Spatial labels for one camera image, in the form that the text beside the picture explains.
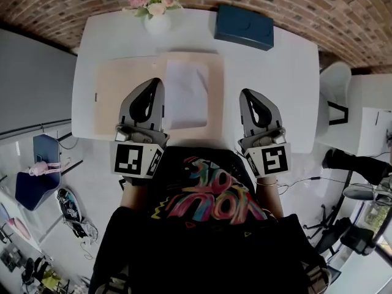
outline person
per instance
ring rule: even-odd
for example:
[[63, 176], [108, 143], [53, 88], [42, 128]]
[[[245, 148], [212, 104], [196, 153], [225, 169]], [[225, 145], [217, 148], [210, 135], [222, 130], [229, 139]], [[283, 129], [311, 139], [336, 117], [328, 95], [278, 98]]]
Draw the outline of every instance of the person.
[[89, 293], [324, 293], [326, 263], [276, 178], [256, 182], [232, 151], [168, 147], [152, 180], [124, 186]]
[[392, 166], [388, 162], [371, 157], [356, 157], [340, 149], [330, 149], [322, 162], [323, 168], [354, 171], [362, 175], [370, 184], [379, 185], [389, 176]]

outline white paper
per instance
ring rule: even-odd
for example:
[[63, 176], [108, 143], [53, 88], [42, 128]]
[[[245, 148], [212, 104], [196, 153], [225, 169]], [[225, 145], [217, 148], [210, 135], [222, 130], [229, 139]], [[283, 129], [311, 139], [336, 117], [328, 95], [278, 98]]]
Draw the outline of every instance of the white paper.
[[165, 130], [207, 125], [208, 66], [168, 60], [165, 86]]

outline white vase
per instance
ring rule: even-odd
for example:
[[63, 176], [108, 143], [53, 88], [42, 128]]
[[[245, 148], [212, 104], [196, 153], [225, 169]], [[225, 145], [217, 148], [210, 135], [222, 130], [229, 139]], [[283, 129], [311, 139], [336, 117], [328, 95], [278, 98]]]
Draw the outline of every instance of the white vase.
[[164, 34], [169, 31], [172, 26], [172, 20], [167, 12], [162, 15], [155, 15], [151, 19], [148, 16], [144, 19], [146, 31], [150, 35]]

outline white table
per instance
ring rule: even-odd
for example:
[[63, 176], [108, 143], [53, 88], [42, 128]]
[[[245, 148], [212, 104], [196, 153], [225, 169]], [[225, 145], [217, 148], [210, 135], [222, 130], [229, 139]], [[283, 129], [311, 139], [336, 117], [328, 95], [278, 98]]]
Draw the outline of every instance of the white table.
[[74, 136], [108, 139], [94, 134], [94, 95], [99, 63], [174, 50], [206, 51], [219, 53], [225, 61], [223, 130], [228, 148], [239, 148], [237, 140], [243, 136], [243, 127], [238, 99], [243, 88], [250, 88], [278, 106], [292, 151], [309, 153], [312, 150], [319, 106], [316, 44], [275, 27], [274, 48], [261, 51], [215, 40], [215, 12], [185, 9], [171, 15], [171, 31], [154, 37], [145, 31], [141, 19], [134, 17], [132, 12], [106, 13], [87, 20], [73, 82]]

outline clothing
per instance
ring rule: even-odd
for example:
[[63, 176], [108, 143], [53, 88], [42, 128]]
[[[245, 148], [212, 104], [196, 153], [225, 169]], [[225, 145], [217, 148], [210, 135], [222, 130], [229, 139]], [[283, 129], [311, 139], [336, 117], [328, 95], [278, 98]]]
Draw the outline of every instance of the clothing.
[[380, 184], [381, 180], [392, 172], [392, 167], [389, 163], [375, 158], [356, 157], [346, 154], [339, 149], [328, 152], [329, 156], [326, 157], [328, 168], [357, 172], [373, 185]]
[[118, 208], [90, 293], [129, 263], [132, 293], [308, 293], [303, 262], [325, 267], [298, 218], [261, 209], [240, 157], [169, 147], [149, 186], [147, 213]]

